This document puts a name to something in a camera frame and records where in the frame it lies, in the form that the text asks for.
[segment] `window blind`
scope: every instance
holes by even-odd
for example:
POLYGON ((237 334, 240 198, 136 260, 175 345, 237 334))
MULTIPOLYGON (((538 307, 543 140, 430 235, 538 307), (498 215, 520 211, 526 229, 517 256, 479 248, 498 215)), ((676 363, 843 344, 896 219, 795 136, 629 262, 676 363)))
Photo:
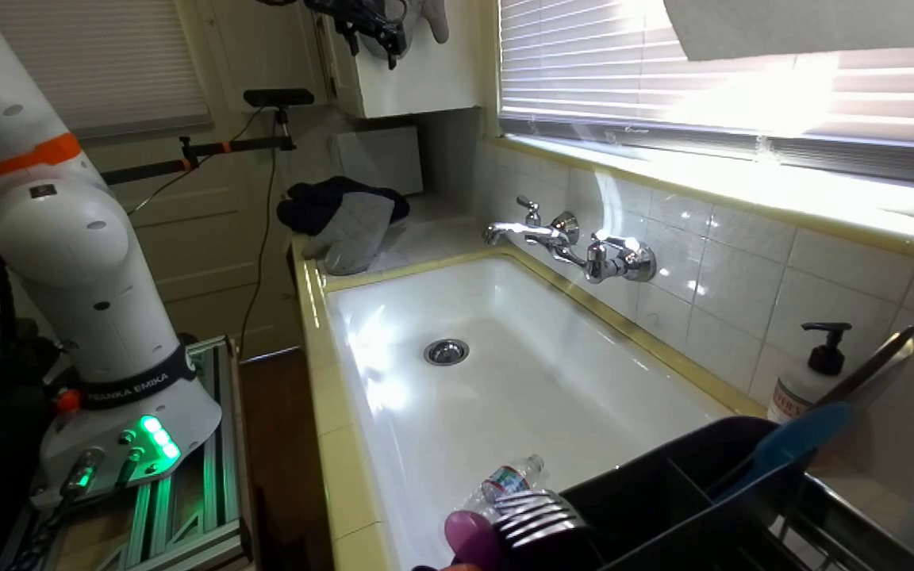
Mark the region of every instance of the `window blind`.
POLYGON ((914 48, 688 64, 663 0, 500 0, 498 17, 515 133, 739 154, 769 140, 826 167, 850 150, 867 174, 908 159, 914 177, 914 48))
POLYGON ((78 136, 206 125, 175 0, 0 0, 0 33, 78 136))

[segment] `soap dispenser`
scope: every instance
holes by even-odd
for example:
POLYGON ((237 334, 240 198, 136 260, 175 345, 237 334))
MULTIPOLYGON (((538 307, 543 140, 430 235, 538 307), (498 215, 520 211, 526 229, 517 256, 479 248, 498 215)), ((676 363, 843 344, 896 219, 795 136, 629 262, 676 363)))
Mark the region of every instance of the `soap dispenser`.
POLYGON ((822 331, 827 334, 827 339, 814 345, 806 363, 792 363, 777 375, 769 406, 772 423, 798 420, 814 401, 822 401, 833 388, 843 369, 843 357, 836 345, 850 325, 801 325, 801 331, 822 331))

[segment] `white sink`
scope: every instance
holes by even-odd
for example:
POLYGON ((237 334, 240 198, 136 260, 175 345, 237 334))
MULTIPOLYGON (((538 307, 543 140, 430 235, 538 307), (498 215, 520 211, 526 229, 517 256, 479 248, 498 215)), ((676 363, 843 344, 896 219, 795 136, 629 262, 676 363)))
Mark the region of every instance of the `white sink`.
POLYGON ((567 489, 723 416, 500 256, 332 292, 330 321, 399 567, 446 562, 443 513, 506 460, 567 489), (433 339, 467 363, 430 364, 433 339))

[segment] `dish rack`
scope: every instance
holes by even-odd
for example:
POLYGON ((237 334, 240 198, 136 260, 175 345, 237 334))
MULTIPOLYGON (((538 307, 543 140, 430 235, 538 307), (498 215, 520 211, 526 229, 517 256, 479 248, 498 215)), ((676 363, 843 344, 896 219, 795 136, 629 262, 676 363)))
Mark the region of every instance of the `dish rack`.
POLYGON ((875 530, 806 460, 710 495, 772 431, 721 420, 561 495, 591 523, 515 551, 520 571, 914 571, 914 551, 875 530))

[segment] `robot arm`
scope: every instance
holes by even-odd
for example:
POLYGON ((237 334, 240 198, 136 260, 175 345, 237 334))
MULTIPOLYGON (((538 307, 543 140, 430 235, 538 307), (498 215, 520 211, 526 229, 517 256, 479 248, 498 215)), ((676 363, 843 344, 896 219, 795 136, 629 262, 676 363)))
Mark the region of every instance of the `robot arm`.
POLYGON ((164 477, 214 431, 129 219, 4 34, 0 256, 85 398, 40 440, 38 507, 164 477))

